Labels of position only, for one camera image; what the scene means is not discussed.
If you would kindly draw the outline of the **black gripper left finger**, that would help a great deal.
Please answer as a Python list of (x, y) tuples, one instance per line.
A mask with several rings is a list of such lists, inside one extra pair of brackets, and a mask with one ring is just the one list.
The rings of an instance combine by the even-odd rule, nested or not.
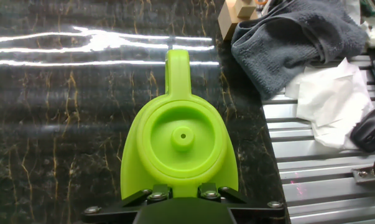
[(152, 189), (139, 190), (108, 208), (88, 207), (81, 214), (81, 220), (83, 223), (133, 223), (141, 209), (172, 197), (171, 187), (155, 184)]

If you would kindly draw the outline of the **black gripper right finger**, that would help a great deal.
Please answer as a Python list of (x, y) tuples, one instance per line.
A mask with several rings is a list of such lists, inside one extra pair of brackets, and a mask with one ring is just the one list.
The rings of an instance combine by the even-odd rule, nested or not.
[(197, 216), (204, 223), (285, 223), (281, 202), (253, 202), (231, 187), (204, 183), (198, 187)]

